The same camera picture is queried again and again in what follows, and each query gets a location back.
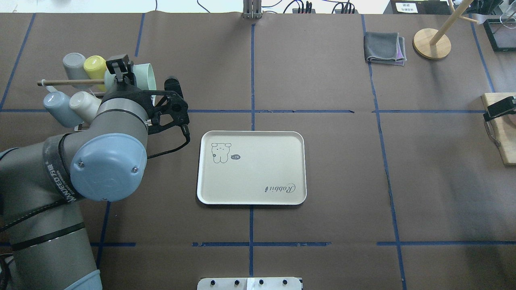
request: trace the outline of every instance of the wooden base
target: wooden base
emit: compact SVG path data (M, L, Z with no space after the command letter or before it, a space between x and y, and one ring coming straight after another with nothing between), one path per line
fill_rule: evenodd
M429 59L441 59L450 53L452 43L446 35L443 35L435 45L430 45L430 40L437 31L437 29L425 28L416 33L412 44L420 55Z
M482 103L487 110L487 106L512 95L516 95L516 92L485 93L482 95ZM494 137L500 141L498 150L500 150L504 164L516 165L516 125L509 120L509 116L496 118L491 121L491 125L493 126Z

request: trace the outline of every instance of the wooden dowel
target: wooden dowel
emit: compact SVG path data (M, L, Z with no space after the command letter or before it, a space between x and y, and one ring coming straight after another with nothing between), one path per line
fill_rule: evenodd
M57 80L49 80L42 79L38 81L38 86L62 86L62 85L103 85L103 79L57 79Z
M471 18L468 18L468 17L464 17L464 16L459 16L460 19L463 19L463 20L467 20L469 22L473 22L475 24L478 24L478 20L474 20L474 19L471 19Z
M444 22L443 26L439 29L439 31L432 37L430 40L430 45L435 45L441 37L448 31L448 29L453 25L453 23L457 20L461 14L466 11L466 9L469 7L469 5L473 2L473 0L464 0L462 3L455 9L453 14L448 17L446 22Z
M453 7L453 2L452 0L448 0L448 6L450 8L450 12L453 13L455 11L455 8ZM478 24L478 20L474 20L474 19L471 19L471 18L468 18L468 17L464 17L464 16L459 16L460 19L463 19L463 20L467 20L469 22L473 22L475 24Z

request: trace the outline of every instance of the label sticker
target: label sticker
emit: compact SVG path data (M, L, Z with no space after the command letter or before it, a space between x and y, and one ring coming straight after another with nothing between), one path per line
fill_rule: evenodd
M417 13L416 3L396 3L396 10L402 13Z

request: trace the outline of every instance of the folded towel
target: folded towel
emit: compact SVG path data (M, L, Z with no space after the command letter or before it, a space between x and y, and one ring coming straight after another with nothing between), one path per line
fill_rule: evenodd
M403 66L407 60L405 39L398 33L366 32L364 56L369 62Z

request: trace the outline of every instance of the white tray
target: white tray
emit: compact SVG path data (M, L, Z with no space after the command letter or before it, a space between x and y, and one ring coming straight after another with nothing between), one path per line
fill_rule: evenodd
M297 132L210 131L201 139L197 197L205 204L296 205L307 198Z

